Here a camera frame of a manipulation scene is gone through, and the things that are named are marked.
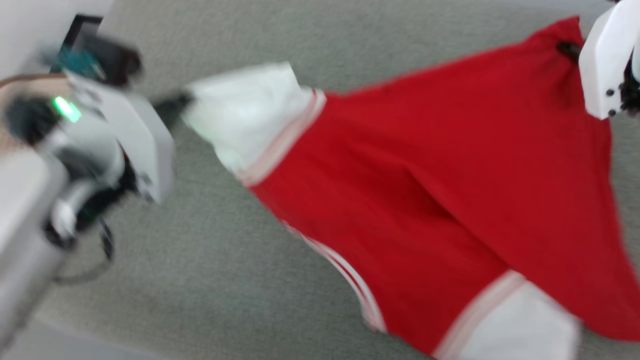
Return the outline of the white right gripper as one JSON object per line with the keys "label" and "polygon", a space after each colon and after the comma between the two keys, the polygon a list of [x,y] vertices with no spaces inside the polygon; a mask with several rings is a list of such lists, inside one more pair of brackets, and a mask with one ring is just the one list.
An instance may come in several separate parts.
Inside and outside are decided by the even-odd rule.
{"label": "white right gripper", "polygon": [[639,112],[640,2],[617,0],[594,22],[583,46],[559,41],[556,49],[579,63],[585,109],[605,120]]}

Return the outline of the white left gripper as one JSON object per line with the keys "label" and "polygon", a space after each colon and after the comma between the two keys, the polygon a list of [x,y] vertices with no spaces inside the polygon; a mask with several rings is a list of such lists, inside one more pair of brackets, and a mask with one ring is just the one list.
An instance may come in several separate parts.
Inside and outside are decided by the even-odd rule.
{"label": "white left gripper", "polygon": [[176,182],[175,142],[168,129],[175,127],[194,102],[180,92],[152,101],[130,87],[114,88],[68,72],[78,100],[88,100],[105,119],[135,173],[138,192],[154,203],[164,202]]}

